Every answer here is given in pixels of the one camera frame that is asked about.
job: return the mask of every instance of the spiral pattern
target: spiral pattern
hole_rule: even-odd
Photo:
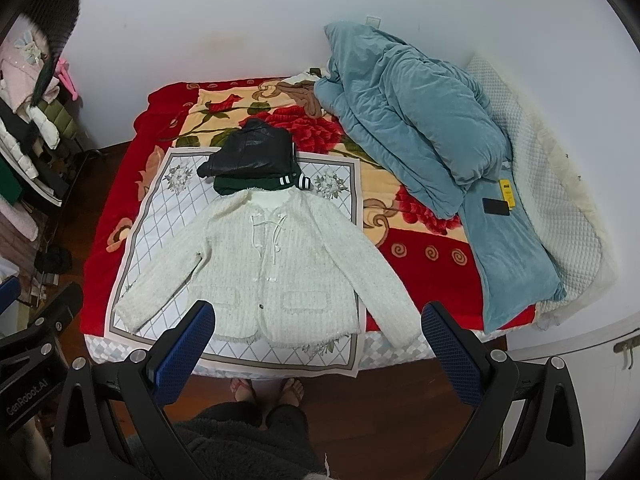
[[[453,261],[460,266],[466,265],[466,254],[463,253],[460,249],[453,249],[451,251],[451,257],[453,258]]]
[[[391,245],[391,254],[396,258],[404,258],[406,256],[406,247],[404,244]]]
[[[424,255],[430,259],[432,262],[436,261],[438,259],[438,250],[432,246],[429,245],[427,246],[427,248],[424,250]]]

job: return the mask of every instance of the blue duvet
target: blue duvet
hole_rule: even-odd
[[[513,176],[509,141],[481,85],[367,25],[331,23],[325,33],[330,75],[316,83],[316,97],[436,216],[460,213],[482,281],[484,330],[527,305],[561,299],[554,264],[519,198],[510,216],[484,213],[482,199],[501,198],[497,180]]]

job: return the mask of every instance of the jacket pocket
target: jacket pocket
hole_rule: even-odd
[[[324,310],[329,303],[327,293],[321,290],[283,292],[282,306],[287,310]]]
[[[234,286],[190,286],[190,296],[194,300],[209,301],[213,308],[229,308],[238,304],[238,290]]]

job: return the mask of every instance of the metal bolt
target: metal bolt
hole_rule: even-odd
[[[562,368],[564,368],[564,361],[562,360],[561,357],[554,356],[551,358],[551,365],[553,368],[557,368],[558,370],[561,370]]]
[[[142,349],[138,349],[131,352],[129,359],[131,359],[131,361],[133,361],[134,363],[139,363],[140,361],[143,361],[145,357],[146,357],[146,352]]]
[[[86,364],[86,359],[84,357],[76,357],[74,361],[71,363],[71,366],[74,370],[79,370]]]
[[[493,359],[497,363],[503,363],[507,360],[507,354],[505,354],[502,350],[491,350],[490,356],[491,359]]]

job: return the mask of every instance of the pink hanger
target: pink hanger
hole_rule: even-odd
[[[60,79],[65,88],[69,90],[69,93],[71,94],[71,100],[75,101],[76,99],[78,99],[78,92],[76,92],[76,87],[69,77],[68,69],[69,63],[65,58],[60,57],[58,59],[58,64],[56,65],[56,77]]]

